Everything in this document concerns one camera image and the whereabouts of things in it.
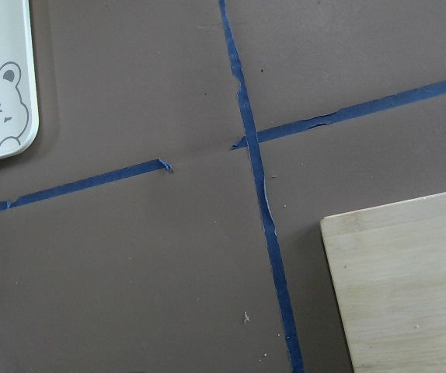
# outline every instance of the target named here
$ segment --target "bear drawing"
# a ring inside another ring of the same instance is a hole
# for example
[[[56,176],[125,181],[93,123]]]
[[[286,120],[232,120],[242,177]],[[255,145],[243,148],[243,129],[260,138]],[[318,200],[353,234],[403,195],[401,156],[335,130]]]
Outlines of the bear drawing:
[[[21,69],[14,62],[0,68],[0,151],[13,150],[28,126],[28,108],[18,89]]]

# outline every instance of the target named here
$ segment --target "wooden board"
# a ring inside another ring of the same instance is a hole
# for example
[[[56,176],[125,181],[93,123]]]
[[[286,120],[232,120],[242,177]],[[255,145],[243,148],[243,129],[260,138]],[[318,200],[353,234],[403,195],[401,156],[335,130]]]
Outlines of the wooden board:
[[[356,373],[446,372],[446,193],[321,227]]]

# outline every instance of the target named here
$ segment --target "gray floor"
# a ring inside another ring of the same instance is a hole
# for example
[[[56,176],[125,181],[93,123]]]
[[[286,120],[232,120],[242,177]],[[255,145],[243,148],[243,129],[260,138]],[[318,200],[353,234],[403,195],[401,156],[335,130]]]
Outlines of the gray floor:
[[[446,2],[227,3],[258,129],[446,79]],[[218,2],[31,5],[40,132],[0,200],[175,173],[0,213],[0,371],[290,371]],[[305,370],[351,371],[319,220],[446,191],[446,95],[261,151]]]

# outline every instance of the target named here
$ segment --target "cartoon bear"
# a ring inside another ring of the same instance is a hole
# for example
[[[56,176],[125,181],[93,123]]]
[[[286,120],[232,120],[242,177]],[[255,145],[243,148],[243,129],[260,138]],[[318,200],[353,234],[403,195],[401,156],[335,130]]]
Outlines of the cartoon bear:
[[[21,69],[14,62],[0,68],[0,151],[17,149],[28,127],[28,108],[18,89]]]

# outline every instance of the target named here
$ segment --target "torn tape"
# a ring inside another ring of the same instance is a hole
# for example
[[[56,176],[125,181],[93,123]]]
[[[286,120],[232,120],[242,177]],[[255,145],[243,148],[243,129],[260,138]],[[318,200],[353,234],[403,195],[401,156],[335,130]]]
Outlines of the torn tape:
[[[362,117],[368,114],[377,113],[379,111],[392,109],[394,107],[407,105],[409,103],[415,103],[424,99],[430,99],[432,97],[441,96],[446,94],[446,80],[424,87],[412,89],[397,93],[392,96],[387,96],[382,99],[375,99],[368,101],[367,103],[360,103],[354,106],[344,107],[336,111],[335,113],[326,114],[320,117],[314,117],[310,119],[297,120],[288,124],[282,124],[277,127],[272,127],[267,130],[258,132],[257,136],[259,142],[266,142],[282,138],[284,136],[290,136],[291,134],[297,134],[310,130],[318,126],[325,126],[327,124],[339,123],[345,120]],[[232,146],[232,149],[244,148],[247,146],[246,137],[241,138],[237,143]]]
[[[32,204],[39,200],[48,200],[50,198],[62,196],[64,194],[74,193],[79,190],[84,190],[113,181],[126,179],[128,177],[141,175],[142,173],[149,173],[158,169],[166,169],[172,172],[172,166],[163,159],[154,159],[152,161],[140,163],[134,166],[125,167],[124,169],[117,169],[109,173],[92,176],[87,179],[78,180],[72,183],[56,186],[50,189],[41,190],[39,192],[27,194],[19,197],[14,202],[4,200],[0,202],[0,211],[8,210],[9,208],[24,206],[25,204]]]
[[[244,79],[239,52],[237,51],[237,46],[232,35],[232,29],[230,28],[230,23],[228,21],[225,0],[219,0],[219,5],[221,17],[223,19],[223,28],[225,31],[228,56],[230,58],[230,66],[233,75],[240,83],[237,92],[237,100],[239,101],[240,114],[246,133],[254,183],[260,204],[261,218],[263,219],[264,234],[267,241],[268,255],[270,257],[271,270],[275,288],[277,289],[278,304],[280,306],[280,313],[284,324],[285,341],[291,359],[292,371],[294,373],[304,373],[304,363],[302,361],[301,349],[299,347],[291,298],[288,293],[284,264],[280,254],[280,245],[278,243],[275,223],[268,204],[263,160],[261,159],[260,144],[258,142],[253,111],[247,93],[246,80]]]

